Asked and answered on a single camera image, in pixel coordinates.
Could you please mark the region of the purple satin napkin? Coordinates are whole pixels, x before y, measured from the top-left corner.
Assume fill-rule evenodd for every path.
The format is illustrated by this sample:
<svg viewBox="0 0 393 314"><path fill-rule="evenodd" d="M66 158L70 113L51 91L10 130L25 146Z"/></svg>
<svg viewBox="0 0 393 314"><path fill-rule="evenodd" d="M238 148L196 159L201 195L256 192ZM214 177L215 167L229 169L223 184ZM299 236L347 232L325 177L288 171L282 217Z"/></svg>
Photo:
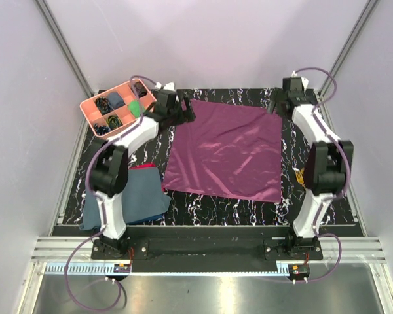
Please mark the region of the purple satin napkin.
<svg viewBox="0 0 393 314"><path fill-rule="evenodd" d="M163 185L169 190L276 203L281 199L282 119L265 108L191 102L176 127Z"/></svg>

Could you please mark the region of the red folded cloth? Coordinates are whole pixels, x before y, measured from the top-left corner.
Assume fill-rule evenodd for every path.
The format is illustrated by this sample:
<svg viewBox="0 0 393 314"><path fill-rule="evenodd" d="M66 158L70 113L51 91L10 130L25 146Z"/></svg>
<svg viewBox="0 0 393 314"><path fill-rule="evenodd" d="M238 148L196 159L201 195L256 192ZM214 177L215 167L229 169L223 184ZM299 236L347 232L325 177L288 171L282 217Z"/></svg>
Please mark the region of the red folded cloth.
<svg viewBox="0 0 393 314"><path fill-rule="evenodd" d="M147 168L158 169L158 167L153 162L141 164L141 165L138 165L138 166L134 166L134 167L131 167L130 169L147 169ZM162 188L162 191L165 194L168 192L167 189L165 189L165 187L163 185L161 185L161 188Z"/></svg>

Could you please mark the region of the blue rolled cloth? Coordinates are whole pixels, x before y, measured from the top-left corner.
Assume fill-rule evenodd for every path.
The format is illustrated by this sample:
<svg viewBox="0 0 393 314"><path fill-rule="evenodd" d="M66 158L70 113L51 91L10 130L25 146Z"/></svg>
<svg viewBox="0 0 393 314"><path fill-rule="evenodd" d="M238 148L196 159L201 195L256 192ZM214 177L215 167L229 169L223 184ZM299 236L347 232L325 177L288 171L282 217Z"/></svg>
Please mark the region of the blue rolled cloth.
<svg viewBox="0 0 393 314"><path fill-rule="evenodd" d="M125 105L124 99L117 92L111 92L107 95L108 102L113 110Z"/></svg>

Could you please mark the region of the green rolled cloth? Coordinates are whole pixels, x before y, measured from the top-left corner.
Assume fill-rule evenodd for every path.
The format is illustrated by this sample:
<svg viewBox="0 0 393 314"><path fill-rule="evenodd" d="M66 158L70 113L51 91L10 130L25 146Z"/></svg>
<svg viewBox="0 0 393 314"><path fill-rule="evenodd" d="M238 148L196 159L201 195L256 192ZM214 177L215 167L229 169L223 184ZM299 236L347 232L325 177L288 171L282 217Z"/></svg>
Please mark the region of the green rolled cloth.
<svg viewBox="0 0 393 314"><path fill-rule="evenodd" d="M128 109L134 118L139 118L145 112L141 103L136 99L128 104Z"/></svg>

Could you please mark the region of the grey-blue folded cloth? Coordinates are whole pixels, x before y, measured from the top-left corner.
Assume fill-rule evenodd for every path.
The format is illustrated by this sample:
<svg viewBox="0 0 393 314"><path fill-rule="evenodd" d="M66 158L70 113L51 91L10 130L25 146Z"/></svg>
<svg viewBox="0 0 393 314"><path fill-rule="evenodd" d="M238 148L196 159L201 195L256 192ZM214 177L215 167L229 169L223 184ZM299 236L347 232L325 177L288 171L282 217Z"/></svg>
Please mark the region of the grey-blue folded cloth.
<svg viewBox="0 0 393 314"><path fill-rule="evenodd" d="M122 213L126 224L157 220L167 212L171 197L161 188L160 172L155 168L129 169L122 192Z"/></svg>

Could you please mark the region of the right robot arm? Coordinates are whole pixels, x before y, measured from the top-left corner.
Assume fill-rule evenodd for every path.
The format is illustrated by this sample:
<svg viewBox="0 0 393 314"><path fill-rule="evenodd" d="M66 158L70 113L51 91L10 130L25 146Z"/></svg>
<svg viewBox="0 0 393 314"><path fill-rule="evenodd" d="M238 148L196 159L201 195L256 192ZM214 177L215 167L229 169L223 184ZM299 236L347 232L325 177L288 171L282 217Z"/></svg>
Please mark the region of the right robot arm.
<svg viewBox="0 0 393 314"><path fill-rule="evenodd" d="M318 246L320 221L349 187L354 152L353 143L343 141L319 114L319 102L308 83L297 75L283 78L268 106L270 113L291 120L310 146L303 172L306 194L284 242L286 255L295 260Z"/></svg>

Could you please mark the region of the blue-black patterned rolled cloth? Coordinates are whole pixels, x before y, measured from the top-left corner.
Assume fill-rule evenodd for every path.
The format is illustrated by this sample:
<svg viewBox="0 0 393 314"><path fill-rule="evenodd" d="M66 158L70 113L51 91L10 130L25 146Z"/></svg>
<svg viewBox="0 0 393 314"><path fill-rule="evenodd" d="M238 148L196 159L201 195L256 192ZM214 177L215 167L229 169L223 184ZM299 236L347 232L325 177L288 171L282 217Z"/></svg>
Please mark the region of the blue-black patterned rolled cloth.
<svg viewBox="0 0 393 314"><path fill-rule="evenodd" d="M111 128L107 125L94 124L93 129L97 136L103 136L111 131Z"/></svg>

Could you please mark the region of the black patterned rolled cloth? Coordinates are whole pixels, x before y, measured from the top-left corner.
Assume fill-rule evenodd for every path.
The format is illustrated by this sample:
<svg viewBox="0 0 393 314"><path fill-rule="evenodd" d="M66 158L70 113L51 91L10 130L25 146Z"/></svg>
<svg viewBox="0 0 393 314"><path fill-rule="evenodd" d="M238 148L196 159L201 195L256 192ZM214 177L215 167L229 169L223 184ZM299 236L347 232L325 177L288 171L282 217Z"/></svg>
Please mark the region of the black patterned rolled cloth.
<svg viewBox="0 0 393 314"><path fill-rule="evenodd" d="M95 104L102 115L111 112L109 100L106 97L99 97L95 100Z"/></svg>

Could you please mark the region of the dark patterned rolled cloth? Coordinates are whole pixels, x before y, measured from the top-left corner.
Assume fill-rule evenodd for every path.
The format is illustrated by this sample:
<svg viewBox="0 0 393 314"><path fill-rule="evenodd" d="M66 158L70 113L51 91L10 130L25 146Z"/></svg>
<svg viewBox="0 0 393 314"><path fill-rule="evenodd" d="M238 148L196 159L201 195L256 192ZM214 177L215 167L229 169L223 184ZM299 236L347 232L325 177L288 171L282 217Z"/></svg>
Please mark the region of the dark patterned rolled cloth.
<svg viewBox="0 0 393 314"><path fill-rule="evenodd" d="M147 95L147 88L142 82L136 81L133 83L133 87L139 98L145 97Z"/></svg>

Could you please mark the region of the pink divided organizer tray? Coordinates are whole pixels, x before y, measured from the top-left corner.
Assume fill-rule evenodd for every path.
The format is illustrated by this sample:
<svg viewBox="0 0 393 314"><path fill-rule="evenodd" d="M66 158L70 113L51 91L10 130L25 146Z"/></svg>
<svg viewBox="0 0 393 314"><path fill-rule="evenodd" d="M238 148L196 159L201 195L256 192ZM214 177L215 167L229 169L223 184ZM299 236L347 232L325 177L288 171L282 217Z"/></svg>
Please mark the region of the pink divided organizer tray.
<svg viewBox="0 0 393 314"><path fill-rule="evenodd" d="M93 134L99 139L112 137L131 126L156 101L142 79L135 78L105 90L80 104Z"/></svg>

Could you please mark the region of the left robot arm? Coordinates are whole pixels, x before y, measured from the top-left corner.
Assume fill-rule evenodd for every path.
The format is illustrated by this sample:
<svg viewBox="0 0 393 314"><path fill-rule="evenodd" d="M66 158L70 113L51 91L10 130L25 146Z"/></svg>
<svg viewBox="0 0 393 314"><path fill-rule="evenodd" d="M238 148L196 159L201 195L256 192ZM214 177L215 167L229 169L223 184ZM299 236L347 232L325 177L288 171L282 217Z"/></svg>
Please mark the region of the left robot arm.
<svg viewBox="0 0 393 314"><path fill-rule="evenodd" d="M160 130L193 122L196 116L186 96L179 96L174 83L157 88L156 101L140 109L138 121L117 135L101 140L86 172L86 188L95 197L100 215L101 246L115 259L128 252L122 191L128 182L128 159Z"/></svg>

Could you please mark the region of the yellow-black patterned rolled cloth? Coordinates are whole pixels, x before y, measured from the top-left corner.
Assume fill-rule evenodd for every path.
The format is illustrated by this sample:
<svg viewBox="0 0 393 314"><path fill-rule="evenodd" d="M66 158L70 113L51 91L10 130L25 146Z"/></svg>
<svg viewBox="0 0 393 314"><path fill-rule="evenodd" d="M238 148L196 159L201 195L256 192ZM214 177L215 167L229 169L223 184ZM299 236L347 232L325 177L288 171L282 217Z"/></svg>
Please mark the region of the yellow-black patterned rolled cloth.
<svg viewBox="0 0 393 314"><path fill-rule="evenodd" d="M110 115L106 118L106 123L111 130L115 130L122 126L122 122L117 115Z"/></svg>

